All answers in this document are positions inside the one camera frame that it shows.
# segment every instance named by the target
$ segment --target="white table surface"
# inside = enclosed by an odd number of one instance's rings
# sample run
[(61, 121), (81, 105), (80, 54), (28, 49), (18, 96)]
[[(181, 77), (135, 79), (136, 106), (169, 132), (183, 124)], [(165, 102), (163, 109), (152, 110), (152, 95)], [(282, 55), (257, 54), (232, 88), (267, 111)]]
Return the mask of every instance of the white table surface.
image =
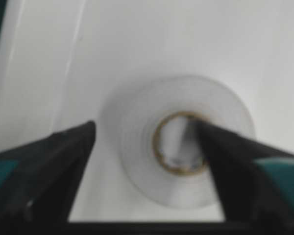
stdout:
[(257, 140), (294, 152), (294, 0), (10, 0), (0, 38), (0, 151), (93, 119), (98, 139), (71, 220), (222, 220), (165, 208), (113, 146), (133, 84), (199, 74), (248, 107)]

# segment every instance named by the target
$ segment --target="white tape roll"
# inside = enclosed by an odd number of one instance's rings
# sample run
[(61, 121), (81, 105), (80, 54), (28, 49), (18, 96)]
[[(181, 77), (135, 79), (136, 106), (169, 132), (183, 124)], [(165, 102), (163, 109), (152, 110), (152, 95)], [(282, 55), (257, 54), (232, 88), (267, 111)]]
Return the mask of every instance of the white tape roll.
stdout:
[(143, 194), (166, 206), (194, 208), (217, 200), (209, 171), (172, 174), (157, 161), (152, 138), (163, 119), (194, 112), (246, 137), (254, 137), (252, 119), (227, 87), (203, 77), (160, 80), (139, 92), (126, 110), (121, 129), (121, 159), (130, 180)]

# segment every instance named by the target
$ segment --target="cardboard core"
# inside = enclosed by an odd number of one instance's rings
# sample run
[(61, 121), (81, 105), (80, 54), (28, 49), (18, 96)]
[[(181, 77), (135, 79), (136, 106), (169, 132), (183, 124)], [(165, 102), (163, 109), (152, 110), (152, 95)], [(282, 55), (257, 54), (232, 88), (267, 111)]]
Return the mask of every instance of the cardboard core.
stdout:
[(164, 118), (157, 126), (152, 139), (153, 152), (166, 171), (190, 176), (207, 167), (195, 129), (198, 120), (207, 121), (198, 113), (181, 111)]

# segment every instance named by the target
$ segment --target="white background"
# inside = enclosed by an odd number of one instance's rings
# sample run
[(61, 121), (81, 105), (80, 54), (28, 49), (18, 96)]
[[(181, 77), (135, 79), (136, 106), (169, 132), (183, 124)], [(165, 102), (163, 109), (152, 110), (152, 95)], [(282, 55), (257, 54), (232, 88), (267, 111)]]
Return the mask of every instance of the white background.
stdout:
[(222, 219), (163, 208), (128, 182), (109, 136), (119, 91), (204, 75), (294, 152), (294, 0), (11, 0), (0, 38), (0, 151), (94, 119), (73, 220)]

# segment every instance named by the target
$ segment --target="white surface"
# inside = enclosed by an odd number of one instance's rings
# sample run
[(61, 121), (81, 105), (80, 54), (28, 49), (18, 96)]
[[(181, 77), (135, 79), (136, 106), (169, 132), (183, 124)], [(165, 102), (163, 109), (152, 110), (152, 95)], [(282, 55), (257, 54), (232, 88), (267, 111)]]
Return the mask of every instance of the white surface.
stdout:
[(133, 184), (164, 206), (198, 208), (199, 213), (200, 208), (215, 203), (218, 196), (209, 169), (192, 176), (177, 176), (164, 170), (152, 149), (153, 135), (169, 115), (190, 111), (217, 126), (252, 138), (254, 126), (244, 104), (227, 87), (199, 76), (153, 82), (131, 100), (122, 106), (122, 114), (115, 115), (122, 119), (118, 136), (120, 156)]
[(214, 78), (247, 105), (258, 140), (294, 151), (294, 0), (11, 0), (2, 35), (0, 151), (98, 123), (73, 220), (216, 218), (155, 210), (102, 146), (128, 83)]

